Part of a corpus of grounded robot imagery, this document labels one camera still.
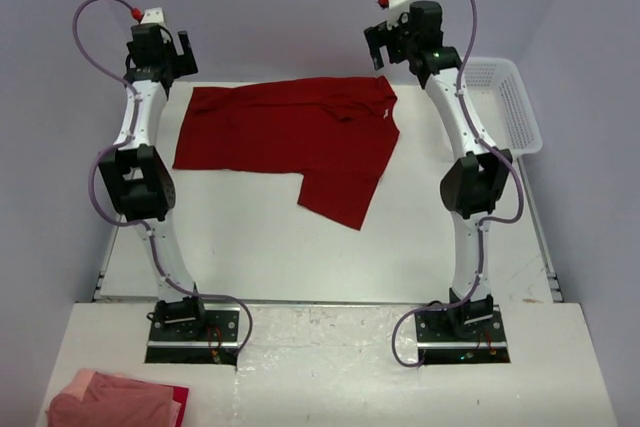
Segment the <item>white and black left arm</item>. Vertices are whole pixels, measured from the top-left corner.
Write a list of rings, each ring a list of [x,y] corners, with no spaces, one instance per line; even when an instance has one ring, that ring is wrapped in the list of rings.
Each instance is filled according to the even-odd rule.
[[[208,326],[172,223],[176,190],[156,146],[159,121],[175,79],[196,73],[186,32],[173,36],[161,23],[141,22],[128,42],[125,116],[114,144],[99,155],[101,177],[120,227],[138,233],[154,270],[157,302],[150,315],[153,344],[193,342]]]

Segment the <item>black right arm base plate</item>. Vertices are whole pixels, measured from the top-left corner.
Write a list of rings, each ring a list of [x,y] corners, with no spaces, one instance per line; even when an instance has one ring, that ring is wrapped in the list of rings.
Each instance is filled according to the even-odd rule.
[[[500,309],[488,320],[457,324],[445,312],[414,315],[420,366],[510,363]]]

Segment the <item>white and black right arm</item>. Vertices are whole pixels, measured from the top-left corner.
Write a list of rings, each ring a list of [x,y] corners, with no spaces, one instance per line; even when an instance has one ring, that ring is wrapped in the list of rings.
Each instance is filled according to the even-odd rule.
[[[442,8],[433,1],[378,0],[388,19],[365,30],[375,69],[407,62],[433,102],[454,162],[440,182],[440,197],[454,226],[455,268],[449,302],[415,312],[418,326],[455,341],[480,339],[490,327],[494,300],[487,274],[490,215],[504,192],[512,156],[487,135],[466,97],[465,59],[443,43]]]

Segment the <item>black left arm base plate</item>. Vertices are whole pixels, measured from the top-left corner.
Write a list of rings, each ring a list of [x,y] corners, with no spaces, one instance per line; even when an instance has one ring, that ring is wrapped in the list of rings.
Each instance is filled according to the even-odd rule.
[[[239,307],[206,308],[203,320],[165,326],[151,314],[148,317],[146,364],[237,366]]]

